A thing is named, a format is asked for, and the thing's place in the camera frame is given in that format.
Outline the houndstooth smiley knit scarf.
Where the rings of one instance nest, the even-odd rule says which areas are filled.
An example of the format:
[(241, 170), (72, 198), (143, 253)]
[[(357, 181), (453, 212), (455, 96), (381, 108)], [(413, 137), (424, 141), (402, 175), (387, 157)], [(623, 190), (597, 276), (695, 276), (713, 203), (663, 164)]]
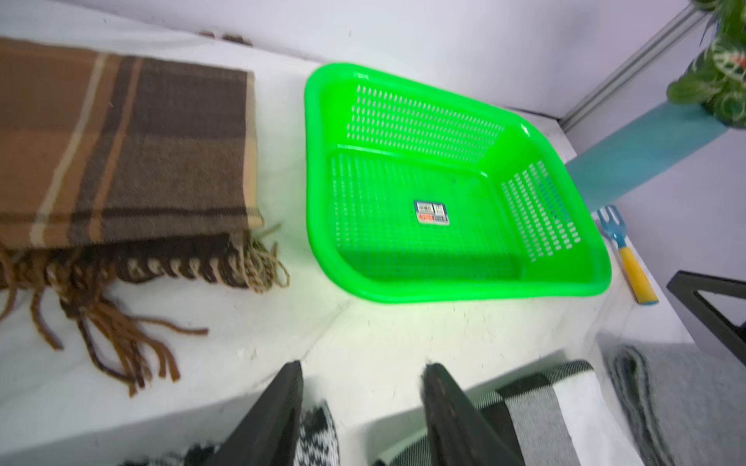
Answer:
[[(162, 456), (144, 457), (122, 462), (122, 465), (205, 465), (217, 452), (221, 442), (194, 444), (182, 452), (167, 452)], [(339, 441), (334, 420), (324, 401), (305, 411), (300, 418), (299, 437), (293, 465), (340, 465)]]

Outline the brown plaid fringed scarf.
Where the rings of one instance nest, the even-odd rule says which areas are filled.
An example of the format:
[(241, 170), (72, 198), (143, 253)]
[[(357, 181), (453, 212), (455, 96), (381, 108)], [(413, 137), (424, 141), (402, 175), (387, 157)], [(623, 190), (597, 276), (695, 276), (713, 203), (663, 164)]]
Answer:
[(250, 71), (1, 42), (2, 315), (47, 290), (93, 365), (136, 393), (178, 381), (169, 347), (109, 297), (162, 277), (263, 293), (287, 287), (256, 231), (258, 137)]

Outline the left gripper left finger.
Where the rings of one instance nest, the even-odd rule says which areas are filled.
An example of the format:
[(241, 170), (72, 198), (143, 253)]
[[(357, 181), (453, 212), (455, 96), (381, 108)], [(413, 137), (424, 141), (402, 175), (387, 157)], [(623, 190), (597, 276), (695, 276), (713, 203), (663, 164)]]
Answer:
[(301, 363), (285, 364), (256, 404), (206, 463), (291, 465), (299, 437), (303, 400)]

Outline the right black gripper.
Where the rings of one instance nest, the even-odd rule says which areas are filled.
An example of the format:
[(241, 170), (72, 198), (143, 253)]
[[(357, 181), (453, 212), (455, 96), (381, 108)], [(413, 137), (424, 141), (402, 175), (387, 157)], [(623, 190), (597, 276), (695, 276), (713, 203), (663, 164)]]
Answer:
[(666, 288), (742, 364), (745, 364), (745, 323), (732, 323), (702, 295), (709, 292), (744, 301), (744, 281), (679, 271), (671, 278)]

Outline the black white checked scarf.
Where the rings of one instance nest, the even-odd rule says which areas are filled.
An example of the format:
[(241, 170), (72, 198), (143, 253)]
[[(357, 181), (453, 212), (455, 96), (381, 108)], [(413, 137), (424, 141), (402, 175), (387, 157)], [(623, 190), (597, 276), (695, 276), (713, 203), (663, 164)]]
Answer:
[[(642, 462), (608, 409), (596, 372), (586, 360), (534, 372), (470, 402), (518, 457), (518, 465)], [(427, 421), (424, 429), (398, 441), (375, 462), (433, 465)]]

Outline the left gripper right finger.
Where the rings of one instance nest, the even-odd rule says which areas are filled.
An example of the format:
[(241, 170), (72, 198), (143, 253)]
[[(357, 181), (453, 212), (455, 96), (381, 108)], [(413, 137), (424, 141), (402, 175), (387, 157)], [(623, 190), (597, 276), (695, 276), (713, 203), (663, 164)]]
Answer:
[(520, 463), (442, 364), (425, 367), (422, 397), (433, 465)]

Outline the grey fleece scarf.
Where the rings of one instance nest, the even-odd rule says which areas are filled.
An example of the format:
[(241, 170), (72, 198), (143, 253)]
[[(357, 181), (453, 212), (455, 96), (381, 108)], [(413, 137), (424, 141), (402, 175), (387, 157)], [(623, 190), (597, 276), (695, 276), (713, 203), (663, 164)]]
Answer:
[(745, 463), (745, 366), (694, 345), (625, 344), (604, 362), (646, 465)]

